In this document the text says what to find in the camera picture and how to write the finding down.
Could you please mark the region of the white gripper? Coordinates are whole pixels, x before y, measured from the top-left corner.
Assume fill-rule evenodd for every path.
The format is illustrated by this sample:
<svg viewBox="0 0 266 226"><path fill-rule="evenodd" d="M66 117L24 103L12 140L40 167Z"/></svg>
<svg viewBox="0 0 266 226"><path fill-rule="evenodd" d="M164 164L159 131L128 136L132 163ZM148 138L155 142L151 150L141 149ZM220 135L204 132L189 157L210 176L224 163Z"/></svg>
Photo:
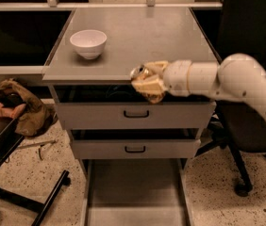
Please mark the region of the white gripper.
<svg viewBox="0 0 266 226"><path fill-rule="evenodd" d="M177 60L169 64L167 60L147 62L145 68L152 76L134 79L132 87L151 104L157 104L165 96L166 89L173 96L187 97L188 71L190 60Z"/></svg>

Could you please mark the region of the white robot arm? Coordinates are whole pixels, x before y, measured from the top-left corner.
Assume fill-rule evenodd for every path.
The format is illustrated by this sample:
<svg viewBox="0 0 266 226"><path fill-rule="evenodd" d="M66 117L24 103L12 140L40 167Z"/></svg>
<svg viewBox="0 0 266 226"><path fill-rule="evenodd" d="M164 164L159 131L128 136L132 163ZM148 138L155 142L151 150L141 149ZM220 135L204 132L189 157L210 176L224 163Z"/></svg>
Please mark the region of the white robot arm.
<svg viewBox="0 0 266 226"><path fill-rule="evenodd" d="M166 93L201 95L215 101L243 102L266 121L266 71L251 56L234 54L223 62L155 61L130 73L131 85L151 103Z"/></svg>

